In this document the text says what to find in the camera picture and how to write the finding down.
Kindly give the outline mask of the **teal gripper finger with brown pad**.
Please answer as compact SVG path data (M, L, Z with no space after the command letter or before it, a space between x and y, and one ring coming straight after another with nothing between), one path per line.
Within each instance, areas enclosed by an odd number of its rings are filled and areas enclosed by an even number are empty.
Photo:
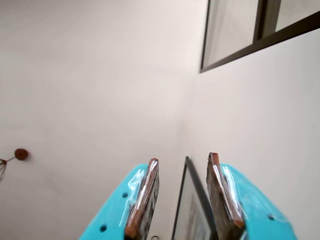
M89 223L81 240L146 240L160 188L159 160L139 164Z
M208 155L206 185L220 240L295 240L293 227L282 212L219 155Z

